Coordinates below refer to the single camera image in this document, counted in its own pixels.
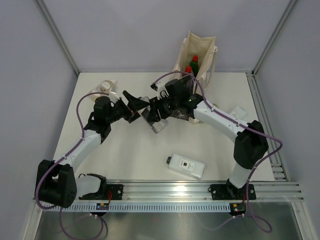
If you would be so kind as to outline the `clear rectangular bottle black label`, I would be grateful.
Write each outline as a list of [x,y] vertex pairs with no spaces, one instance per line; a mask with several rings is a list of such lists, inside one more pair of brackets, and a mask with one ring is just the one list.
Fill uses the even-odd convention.
[[150,108],[150,106],[147,106],[141,110],[138,111],[138,113],[140,114],[140,116],[144,119],[144,121],[148,124],[148,126],[153,130],[154,133],[159,133],[160,131],[162,131],[168,124],[168,120],[166,119],[162,119],[159,122],[148,122],[147,121],[147,116],[148,116],[148,108]]

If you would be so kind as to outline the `amber clear soap bottle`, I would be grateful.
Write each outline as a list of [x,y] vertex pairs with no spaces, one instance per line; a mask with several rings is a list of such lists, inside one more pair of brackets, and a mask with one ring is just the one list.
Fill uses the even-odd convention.
[[99,97],[108,97],[109,92],[117,93],[118,81],[115,79],[104,80],[89,93],[92,93],[89,98],[95,102]]

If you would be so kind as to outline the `red squeeze bottle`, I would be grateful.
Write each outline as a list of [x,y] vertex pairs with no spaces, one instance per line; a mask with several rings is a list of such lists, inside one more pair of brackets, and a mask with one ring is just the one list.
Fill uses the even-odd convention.
[[187,66],[185,68],[185,72],[188,73],[188,74],[192,74],[193,73],[192,67],[191,66]]

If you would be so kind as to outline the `large white bottle black cap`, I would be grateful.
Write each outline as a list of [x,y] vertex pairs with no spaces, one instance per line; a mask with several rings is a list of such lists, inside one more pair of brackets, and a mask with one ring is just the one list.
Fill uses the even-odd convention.
[[196,180],[201,180],[206,168],[203,162],[193,160],[178,154],[173,154],[169,156],[166,160],[168,169],[182,174],[187,177],[194,178]]

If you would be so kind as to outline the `green bottle red cap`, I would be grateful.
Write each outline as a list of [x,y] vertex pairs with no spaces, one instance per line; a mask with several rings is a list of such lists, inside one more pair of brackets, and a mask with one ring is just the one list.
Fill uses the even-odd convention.
[[192,68],[193,75],[197,77],[199,73],[199,57],[198,55],[194,55],[189,63],[189,66]]

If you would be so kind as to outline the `small white bottle black cap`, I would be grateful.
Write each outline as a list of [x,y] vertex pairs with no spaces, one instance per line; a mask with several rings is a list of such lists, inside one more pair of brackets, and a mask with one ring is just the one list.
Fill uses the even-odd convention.
[[239,120],[244,120],[248,115],[248,112],[239,105],[233,107],[228,113]]

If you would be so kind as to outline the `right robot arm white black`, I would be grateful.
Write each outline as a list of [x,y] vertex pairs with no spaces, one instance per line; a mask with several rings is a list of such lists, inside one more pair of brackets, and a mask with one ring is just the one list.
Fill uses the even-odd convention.
[[246,123],[218,109],[194,91],[194,84],[187,76],[170,80],[161,87],[154,83],[151,88],[158,95],[139,97],[137,111],[150,126],[169,117],[182,116],[208,124],[228,137],[234,144],[235,167],[222,193],[237,199],[246,192],[252,170],[269,149],[263,126],[257,120]]

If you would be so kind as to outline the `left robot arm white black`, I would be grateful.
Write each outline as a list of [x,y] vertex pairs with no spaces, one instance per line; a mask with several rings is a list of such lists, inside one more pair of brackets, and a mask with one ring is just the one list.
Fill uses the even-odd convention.
[[128,103],[115,93],[101,94],[93,105],[87,124],[80,123],[78,142],[57,160],[42,160],[37,167],[34,197],[43,210],[68,208],[77,194],[75,171],[111,132],[111,125],[124,119],[131,122],[149,102],[123,91]]

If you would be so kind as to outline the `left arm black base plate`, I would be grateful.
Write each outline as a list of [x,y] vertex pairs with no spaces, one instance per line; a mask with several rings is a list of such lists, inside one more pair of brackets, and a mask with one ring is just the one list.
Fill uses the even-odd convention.
[[104,184],[99,187],[98,191],[83,194],[78,197],[79,200],[95,200],[95,201],[108,201],[115,200],[120,201],[123,197],[123,188],[122,184]]

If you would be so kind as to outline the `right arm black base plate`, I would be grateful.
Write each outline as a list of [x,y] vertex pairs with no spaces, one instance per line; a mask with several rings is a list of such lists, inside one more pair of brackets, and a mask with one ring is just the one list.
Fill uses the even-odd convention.
[[211,184],[208,191],[211,193],[213,200],[256,200],[256,191],[253,184],[248,185],[248,193],[246,192],[247,185],[242,188],[236,188],[231,183],[226,182],[224,184]]

